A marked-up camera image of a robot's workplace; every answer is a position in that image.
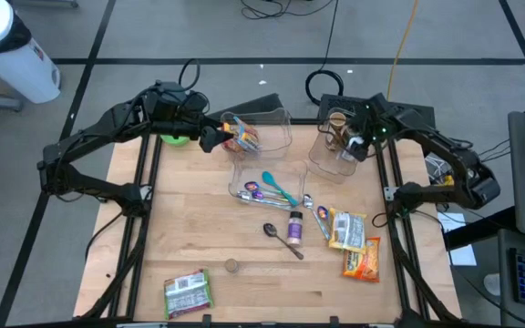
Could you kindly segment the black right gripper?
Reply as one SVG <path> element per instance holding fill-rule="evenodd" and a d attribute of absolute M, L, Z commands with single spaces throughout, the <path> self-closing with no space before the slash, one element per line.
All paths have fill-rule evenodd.
<path fill-rule="evenodd" d="M 357 161 L 363 162 L 368 158 L 368 149 L 375 140 L 378 140 L 381 124 L 372 114 L 362 114 L 359 118 L 349 118 L 345 124 L 345 134 L 348 137 L 363 139 L 360 147 L 350 147 L 348 153 Z"/>

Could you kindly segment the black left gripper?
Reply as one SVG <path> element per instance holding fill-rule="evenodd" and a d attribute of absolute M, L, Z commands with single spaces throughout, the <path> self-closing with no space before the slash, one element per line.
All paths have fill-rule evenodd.
<path fill-rule="evenodd" d="M 205 153 L 211 153 L 221 143 L 221 131 L 223 124 L 209 117 L 160 122 L 161 135 L 200 137 L 200 147 Z"/>

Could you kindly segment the tan lidded seasoning jar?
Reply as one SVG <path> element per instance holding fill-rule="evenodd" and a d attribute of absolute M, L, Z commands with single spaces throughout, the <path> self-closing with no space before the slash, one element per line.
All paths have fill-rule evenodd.
<path fill-rule="evenodd" d="M 342 112 L 333 112 L 328 117 L 328 130 L 326 146 L 328 149 L 335 151 L 345 145 L 343 130 L 346 125 L 346 116 Z"/>

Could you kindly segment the blue-edged beef ramen packet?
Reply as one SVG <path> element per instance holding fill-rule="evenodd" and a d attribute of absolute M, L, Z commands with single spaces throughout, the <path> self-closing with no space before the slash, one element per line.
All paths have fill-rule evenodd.
<path fill-rule="evenodd" d="M 244 152 L 256 153 L 261 150 L 258 131 L 238 117 L 234 117 L 231 123 L 224 123 L 223 131 L 232 133 L 233 138 L 237 138 L 244 147 Z"/>

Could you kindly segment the iridescent spoon green handle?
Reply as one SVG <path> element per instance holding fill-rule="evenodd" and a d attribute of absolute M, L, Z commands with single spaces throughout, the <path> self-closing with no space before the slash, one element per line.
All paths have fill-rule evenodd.
<path fill-rule="evenodd" d="M 263 191 L 263 192 L 268 192 L 268 193 L 274 193 L 274 194 L 277 194 L 277 195 L 282 195 L 280 192 L 278 192 L 277 190 L 268 190 L 266 188 L 263 188 L 261 187 L 257 182 L 255 181 L 249 181 L 249 182 L 246 182 L 244 184 L 244 188 L 249 191 L 251 194 L 253 191 L 255 190 L 259 190 L 259 191 Z"/>

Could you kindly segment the teal spoon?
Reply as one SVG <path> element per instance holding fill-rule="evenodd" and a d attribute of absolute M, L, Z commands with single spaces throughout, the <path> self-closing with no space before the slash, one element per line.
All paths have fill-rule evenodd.
<path fill-rule="evenodd" d="M 280 192 L 292 206 L 297 206 L 299 202 L 293 198 L 288 192 L 286 192 L 282 187 L 279 186 L 279 184 L 275 181 L 274 176 L 269 171 L 264 171 L 262 173 L 262 180 L 267 185 L 270 185 L 271 187 L 274 187 L 278 192 Z"/>

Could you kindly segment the purple spoon yellow-green handle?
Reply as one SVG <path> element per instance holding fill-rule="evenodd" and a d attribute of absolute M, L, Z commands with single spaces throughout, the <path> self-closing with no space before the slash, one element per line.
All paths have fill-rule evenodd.
<path fill-rule="evenodd" d="M 277 194 L 274 194 L 274 193 L 268 193 L 268 192 L 263 192 L 263 191 L 259 191 L 259 190 L 255 190 L 252 192 L 252 196 L 257 199 L 257 200 L 268 200 L 268 201 L 273 201 L 273 202 L 277 202 L 277 203 L 282 203 L 282 204 L 289 204 L 290 201 L 285 198 L 284 196 L 282 195 L 277 195 Z"/>

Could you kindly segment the yellow ramen packet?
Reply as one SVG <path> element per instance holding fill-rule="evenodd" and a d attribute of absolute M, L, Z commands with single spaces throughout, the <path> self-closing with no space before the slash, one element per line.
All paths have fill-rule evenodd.
<path fill-rule="evenodd" d="M 331 235 L 328 247 L 365 253 L 365 218 L 362 213 L 329 209 L 331 218 Z"/>

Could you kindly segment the pink spice jar black lid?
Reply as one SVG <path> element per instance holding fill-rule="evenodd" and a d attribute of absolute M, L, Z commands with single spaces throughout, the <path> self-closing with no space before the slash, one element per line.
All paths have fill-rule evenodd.
<path fill-rule="evenodd" d="M 292 211 L 288 220 L 287 243 L 294 247 L 302 245 L 303 239 L 303 214 Z"/>

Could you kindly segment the orange ramen packet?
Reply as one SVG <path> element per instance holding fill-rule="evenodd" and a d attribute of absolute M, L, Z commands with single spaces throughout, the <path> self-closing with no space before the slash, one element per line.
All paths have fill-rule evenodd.
<path fill-rule="evenodd" d="M 380 238 L 367 238 L 365 252 L 344 252 L 345 277 L 365 282 L 379 282 L 379 246 Z"/>

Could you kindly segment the green plastic bowl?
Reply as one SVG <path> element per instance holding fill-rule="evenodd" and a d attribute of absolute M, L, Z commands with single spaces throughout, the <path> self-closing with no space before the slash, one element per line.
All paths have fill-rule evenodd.
<path fill-rule="evenodd" d="M 182 147 L 190 142 L 190 139 L 188 137 L 173 137 L 170 135 L 161 135 L 161 140 L 172 147 Z"/>

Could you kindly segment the clear plastic container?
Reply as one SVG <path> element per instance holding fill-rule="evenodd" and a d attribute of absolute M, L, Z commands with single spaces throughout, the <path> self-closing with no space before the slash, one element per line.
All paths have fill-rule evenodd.
<path fill-rule="evenodd" d="M 293 141 L 291 116 L 287 110 L 277 108 L 271 112 L 242 115 L 226 112 L 221 121 L 223 124 L 231 123 L 234 117 L 258 131 L 261 150 L 256 153 L 232 153 L 224 149 L 233 160 L 279 159 L 286 155 Z"/>
<path fill-rule="evenodd" d="M 328 117 L 330 114 L 336 111 L 344 113 L 346 116 L 346 121 L 349 118 L 353 118 L 355 116 L 353 112 L 343 108 L 329 109 L 327 112 L 327 117 L 323 119 L 317 127 L 318 135 L 313 147 L 308 153 L 308 158 L 310 160 L 310 170 L 314 174 L 321 176 L 324 179 L 328 179 L 334 183 L 341 184 L 346 178 L 355 174 L 358 161 L 355 163 L 350 163 L 337 158 L 337 155 L 341 149 L 347 149 L 348 140 L 351 138 L 345 134 L 345 129 L 343 130 L 345 145 L 342 148 L 332 151 L 326 146 L 325 137 L 327 136 L 328 130 Z"/>
<path fill-rule="evenodd" d="M 261 187 L 268 190 L 276 190 L 274 187 L 263 182 L 262 173 L 269 171 L 273 174 L 275 181 L 295 198 L 299 204 L 303 204 L 304 185 L 307 175 L 307 166 L 302 161 L 283 161 L 283 160 L 245 160 L 235 161 L 231 179 L 228 184 L 228 191 L 231 196 L 239 201 L 257 205 L 264 205 L 256 202 L 248 202 L 237 197 L 239 191 L 247 191 L 244 184 L 249 181 L 257 182 Z M 292 206 L 289 210 L 294 210 L 297 206 Z"/>

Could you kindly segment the white paper sheet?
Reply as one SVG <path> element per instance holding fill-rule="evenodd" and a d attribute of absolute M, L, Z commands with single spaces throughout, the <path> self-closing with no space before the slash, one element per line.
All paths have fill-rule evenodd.
<path fill-rule="evenodd" d="M 445 213 L 439 212 L 437 218 L 441 222 L 442 231 L 449 233 L 457 228 L 462 228 L 466 225 L 464 216 L 461 213 Z M 477 261 L 471 245 L 467 245 L 448 252 L 450 262 L 455 266 L 471 266 L 475 267 Z"/>

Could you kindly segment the white computer mouse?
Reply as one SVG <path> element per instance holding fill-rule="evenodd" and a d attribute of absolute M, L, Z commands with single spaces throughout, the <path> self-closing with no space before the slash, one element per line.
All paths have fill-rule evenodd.
<path fill-rule="evenodd" d="M 491 273 L 483 278 L 483 285 L 486 291 L 496 297 L 500 297 L 500 274 Z"/>

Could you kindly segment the white trash can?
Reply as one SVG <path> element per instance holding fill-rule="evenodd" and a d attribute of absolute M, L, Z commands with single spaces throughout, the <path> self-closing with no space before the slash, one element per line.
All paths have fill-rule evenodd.
<path fill-rule="evenodd" d="M 60 70 L 6 0 L 0 0 L 0 78 L 35 104 L 60 95 Z"/>

